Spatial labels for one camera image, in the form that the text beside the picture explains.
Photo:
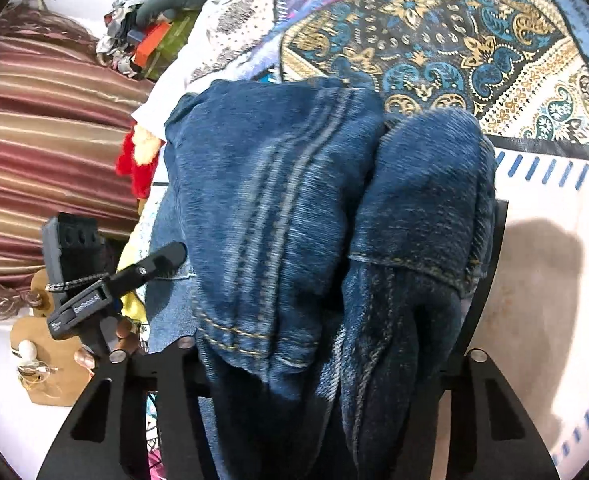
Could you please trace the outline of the person's left hand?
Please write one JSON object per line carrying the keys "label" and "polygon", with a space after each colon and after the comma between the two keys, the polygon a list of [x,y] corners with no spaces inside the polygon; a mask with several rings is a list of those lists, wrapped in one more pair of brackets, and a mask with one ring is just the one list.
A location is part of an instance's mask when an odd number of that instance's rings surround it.
{"label": "person's left hand", "polygon": [[[116,336],[114,341],[110,342],[109,350],[123,350],[130,356],[137,353],[140,350],[139,329],[140,325],[131,318],[122,318],[116,324]],[[73,359],[78,366],[88,370],[90,374],[93,374],[99,365],[97,356],[85,347],[76,350]]]}

